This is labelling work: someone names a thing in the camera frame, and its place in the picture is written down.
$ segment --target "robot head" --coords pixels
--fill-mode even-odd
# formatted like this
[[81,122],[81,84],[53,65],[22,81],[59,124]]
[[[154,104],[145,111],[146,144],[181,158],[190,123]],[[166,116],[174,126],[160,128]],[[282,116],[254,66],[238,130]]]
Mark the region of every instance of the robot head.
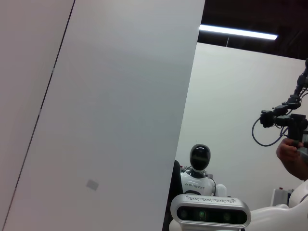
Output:
[[211,151],[204,144],[196,144],[192,147],[190,162],[195,172],[202,172],[210,163]]

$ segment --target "white panel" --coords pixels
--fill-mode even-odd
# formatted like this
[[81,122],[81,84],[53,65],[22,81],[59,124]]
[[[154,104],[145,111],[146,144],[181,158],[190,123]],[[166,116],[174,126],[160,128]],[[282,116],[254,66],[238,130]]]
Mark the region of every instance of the white panel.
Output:
[[[207,172],[250,209],[269,206],[274,188],[295,189],[301,181],[276,157],[279,143],[259,146],[251,127],[261,110],[289,98],[304,69],[301,60],[198,43],[176,159],[189,166],[191,148],[207,145]],[[308,115],[308,102],[295,113]],[[255,128],[263,144],[275,141],[279,132],[260,123]]]
[[0,229],[73,0],[0,1]]
[[75,3],[6,231],[162,228],[203,5]]

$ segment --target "black ceiling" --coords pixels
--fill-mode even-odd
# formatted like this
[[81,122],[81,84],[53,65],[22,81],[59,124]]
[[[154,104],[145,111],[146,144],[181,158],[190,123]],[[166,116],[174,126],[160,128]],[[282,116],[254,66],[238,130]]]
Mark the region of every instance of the black ceiling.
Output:
[[205,0],[201,24],[278,35],[267,40],[200,31],[201,43],[308,58],[308,0]]

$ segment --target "ceiling light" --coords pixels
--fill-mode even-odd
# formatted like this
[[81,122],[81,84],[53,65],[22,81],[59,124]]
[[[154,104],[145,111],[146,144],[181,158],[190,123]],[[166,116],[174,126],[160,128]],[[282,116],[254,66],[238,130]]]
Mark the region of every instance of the ceiling light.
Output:
[[205,30],[205,31],[211,31],[211,32],[230,34],[230,35],[248,36],[248,37],[254,37],[254,38],[259,38],[259,39],[262,38],[262,39],[275,40],[277,38],[277,35],[271,35],[271,34],[265,34],[265,33],[247,31],[247,30],[230,29],[230,28],[218,27],[218,26],[200,25],[199,29]]

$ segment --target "person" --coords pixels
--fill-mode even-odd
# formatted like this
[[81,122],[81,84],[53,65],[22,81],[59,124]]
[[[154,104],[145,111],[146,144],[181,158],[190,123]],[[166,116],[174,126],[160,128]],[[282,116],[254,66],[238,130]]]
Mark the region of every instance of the person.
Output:
[[293,140],[284,139],[277,148],[277,157],[281,160],[286,170],[300,180],[308,180],[308,164],[300,157],[296,147],[291,146]]

